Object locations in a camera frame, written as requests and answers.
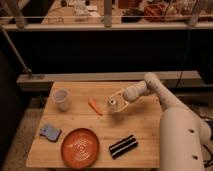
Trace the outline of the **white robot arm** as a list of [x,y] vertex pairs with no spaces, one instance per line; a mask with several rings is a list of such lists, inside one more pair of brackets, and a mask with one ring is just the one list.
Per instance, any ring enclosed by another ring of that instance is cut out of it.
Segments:
[[212,136],[210,124],[164,86],[155,73],[148,72],[142,81],[112,94],[108,109],[111,113],[121,112],[151,93],[164,107],[159,130],[159,171],[205,171],[202,146]]

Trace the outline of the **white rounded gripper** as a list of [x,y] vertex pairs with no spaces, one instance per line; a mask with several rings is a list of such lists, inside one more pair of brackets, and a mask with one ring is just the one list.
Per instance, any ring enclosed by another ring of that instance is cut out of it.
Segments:
[[[113,99],[113,98],[116,98],[116,97],[122,97],[128,102],[134,102],[138,98],[140,98],[143,93],[144,93],[144,87],[143,86],[133,85],[133,86],[129,86],[125,89],[121,89],[121,90],[115,92],[114,94],[112,94],[109,97],[109,99]],[[129,103],[126,102],[126,101],[119,102],[115,106],[114,111],[120,112],[120,111],[124,110],[129,105]]]

